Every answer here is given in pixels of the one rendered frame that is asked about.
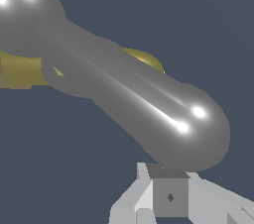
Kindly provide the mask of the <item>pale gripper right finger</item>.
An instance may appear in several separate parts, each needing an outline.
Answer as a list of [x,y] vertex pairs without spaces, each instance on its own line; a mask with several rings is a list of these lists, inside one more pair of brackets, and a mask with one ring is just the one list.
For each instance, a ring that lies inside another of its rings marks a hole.
[[186,172],[173,193],[173,217],[186,217],[192,224],[254,224],[254,202],[207,179]]

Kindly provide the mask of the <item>brass yellow faucet body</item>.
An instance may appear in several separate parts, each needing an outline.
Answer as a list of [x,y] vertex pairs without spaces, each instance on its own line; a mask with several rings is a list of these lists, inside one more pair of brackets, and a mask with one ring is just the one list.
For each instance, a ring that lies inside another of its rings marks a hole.
[[[128,48],[123,48],[123,51],[165,73],[162,64],[154,56]],[[0,88],[31,89],[33,85],[50,86],[43,77],[42,58],[12,56],[0,51]]]

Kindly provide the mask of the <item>shiny grey faucet handle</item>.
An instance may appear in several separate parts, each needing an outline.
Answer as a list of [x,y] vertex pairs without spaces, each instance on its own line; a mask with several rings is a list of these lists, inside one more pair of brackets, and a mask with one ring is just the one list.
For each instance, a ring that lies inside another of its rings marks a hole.
[[164,167],[204,170],[228,150],[228,120],[206,92],[72,23],[60,0],[0,2],[0,51],[41,57],[46,83],[91,99]]

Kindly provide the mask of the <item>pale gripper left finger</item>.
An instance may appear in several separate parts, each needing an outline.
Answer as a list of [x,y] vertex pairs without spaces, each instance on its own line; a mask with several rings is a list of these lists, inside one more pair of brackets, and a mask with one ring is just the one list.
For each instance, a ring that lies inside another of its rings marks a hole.
[[137,178],[112,205],[108,224],[157,224],[157,217],[169,217],[169,178],[162,165],[137,163]]

